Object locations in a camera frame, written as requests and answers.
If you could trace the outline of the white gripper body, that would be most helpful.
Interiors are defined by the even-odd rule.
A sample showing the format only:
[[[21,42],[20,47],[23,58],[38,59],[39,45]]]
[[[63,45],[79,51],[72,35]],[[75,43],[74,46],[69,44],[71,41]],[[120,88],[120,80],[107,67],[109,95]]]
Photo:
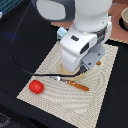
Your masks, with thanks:
[[[71,26],[60,41],[63,67],[69,72],[78,68],[90,70],[105,55],[103,44],[109,39],[111,30],[111,23],[94,33],[80,32]]]

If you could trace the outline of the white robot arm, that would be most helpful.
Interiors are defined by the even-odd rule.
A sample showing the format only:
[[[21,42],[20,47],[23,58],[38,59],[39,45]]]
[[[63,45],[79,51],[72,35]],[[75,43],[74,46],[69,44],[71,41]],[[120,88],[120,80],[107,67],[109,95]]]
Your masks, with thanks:
[[[62,64],[80,75],[90,70],[104,55],[103,44],[112,31],[108,11],[112,0],[31,0],[38,14],[51,22],[72,22],[60,40]]]

